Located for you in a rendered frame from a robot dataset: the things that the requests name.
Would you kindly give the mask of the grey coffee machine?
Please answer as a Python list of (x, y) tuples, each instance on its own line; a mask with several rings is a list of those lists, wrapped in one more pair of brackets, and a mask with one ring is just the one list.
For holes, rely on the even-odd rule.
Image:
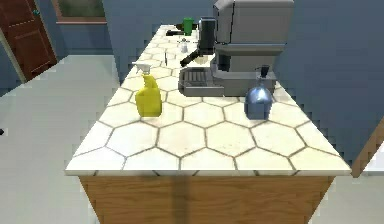
[(273, 91), (293, 9), (294, 0), (216, 0), (199, 20), (197, 49), (180, 61), (180, 93), (243, 97), (260, 81)]

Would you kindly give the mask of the window with brown frame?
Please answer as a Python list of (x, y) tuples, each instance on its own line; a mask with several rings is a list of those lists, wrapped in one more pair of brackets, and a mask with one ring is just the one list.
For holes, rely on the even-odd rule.
[(51, 0), (58, 24), (105, 24), (102, 0)]

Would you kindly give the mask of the blue soap dispenser bottle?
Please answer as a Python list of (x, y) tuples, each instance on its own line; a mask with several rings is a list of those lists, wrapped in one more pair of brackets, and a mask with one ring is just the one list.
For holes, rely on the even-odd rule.
[(244, 102), (244, 112), (249, 120), (267, 120), (272, 107), (272, 95), (264, 85), (264, 80), (268, 74), (269, 66), (258, 67), (260, 76), (257, 78), (256, 86), (251, 88)]

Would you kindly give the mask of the green cup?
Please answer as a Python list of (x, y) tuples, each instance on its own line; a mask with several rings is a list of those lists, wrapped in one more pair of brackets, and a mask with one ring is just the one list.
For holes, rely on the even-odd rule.
[(191, 17), (185, 17), (183, 19), (183, 31), (185, 36), (190, 36), (193, 30), (194, 19)]

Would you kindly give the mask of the wooden counter with tiled top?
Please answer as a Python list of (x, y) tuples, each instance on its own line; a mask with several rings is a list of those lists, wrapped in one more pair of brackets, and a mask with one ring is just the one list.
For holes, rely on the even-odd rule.
[(100, 224), (308, 224), (349, 166), (289, 94), (278, 88), (266, 121), (239, 97), (178, 89), (180, 36), (161, 26), (142, 53), (163, 112), (142, 118), (141, 75), (130, 72), (67, 166)]

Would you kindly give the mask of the yellow spray bottle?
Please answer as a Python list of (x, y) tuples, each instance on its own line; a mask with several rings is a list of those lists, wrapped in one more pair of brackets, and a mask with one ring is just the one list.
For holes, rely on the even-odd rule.
[(151, 74), (151, 66), (146, 63), (133, 62), (141, 71), (144, 86), (135, 94), (135, 102), (141, 117), (159, 117), (162, 113), (162, 99), (156, 79)]

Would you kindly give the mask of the brown wooden room door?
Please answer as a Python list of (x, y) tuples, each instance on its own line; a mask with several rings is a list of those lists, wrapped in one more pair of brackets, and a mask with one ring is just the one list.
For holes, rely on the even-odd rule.
[(41, 14), (32, 13), (35, 9), (34, 0), (0, 0), (0, 29), (26, 81), (57, 63)]

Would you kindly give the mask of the wooden furniture edge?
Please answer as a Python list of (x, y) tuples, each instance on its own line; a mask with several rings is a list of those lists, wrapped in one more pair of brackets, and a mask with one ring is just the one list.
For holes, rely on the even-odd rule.
[(351, 175), (358, 178), (384, 141), (384, 116), (352, 164)]

